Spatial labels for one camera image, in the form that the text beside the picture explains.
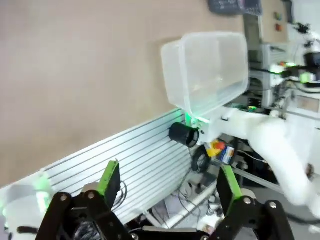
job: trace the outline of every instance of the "screw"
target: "screw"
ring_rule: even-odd
[[[93,192],[90,192],[89,194],[88,194],[88,198],[89,199],[93,199],[95,197],[95,194],[93,193]]]
[[[270,202],[270,207],[273,209],[276,209],[277,205],[272,201],[272,202]]]
[[[243,199],[245,204],[251,204],[251,200],[250,198],[246,197],[245,199]]]
[[[135,234],[135,233],[131,234],[131,237],[132,237],[134,240],[139,240],[138,235]]]
[[[65,194],[63,194],[61,197],[60,197],[60,200],[63,202],[65,200],[67,200],[67,196]]]

